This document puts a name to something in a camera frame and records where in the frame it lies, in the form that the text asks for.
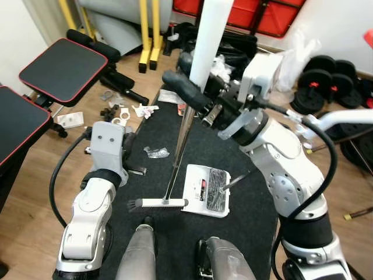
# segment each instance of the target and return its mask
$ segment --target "black mat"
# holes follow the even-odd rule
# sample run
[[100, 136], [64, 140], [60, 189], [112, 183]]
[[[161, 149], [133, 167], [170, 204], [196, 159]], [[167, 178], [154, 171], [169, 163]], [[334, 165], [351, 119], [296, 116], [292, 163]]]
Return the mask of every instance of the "black mat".
[[[160, 110], [146, 120], [138, 133], [129, 162], [148, 169], [145, 176], [130, 174], [113, 203], [111, 224], [114, 245], [103, 264], [100, 279], [115, 279], [127, 244], [145, 214], [155, 220], [157, 238], [157, 279], [197, 279], [193, 259], [196, 241], [217, 236], [235, 244], [244, 254], [257, 280], [269, 279], [269, 253], [276, 229], [276, 211], [264, 179], [255, 173], [238, 183], [230, 196], [230, 213], [223, 219], [181, 212], [176, 209], [148, 209], [129, 213], [128, 200], [163, 197], [172, 170], [181, 117], [174, 104], [158, 103]], [[207, 129], [195, 119], [173, 195], [181, 198], [187, 164], [206, 165], [228, 171], [232, 178], [253, 170], [253, 164], [233, 140], [222, 141], [217, 131]], [[164, 159], [148, 159], [145, 146], [166, 147]]]

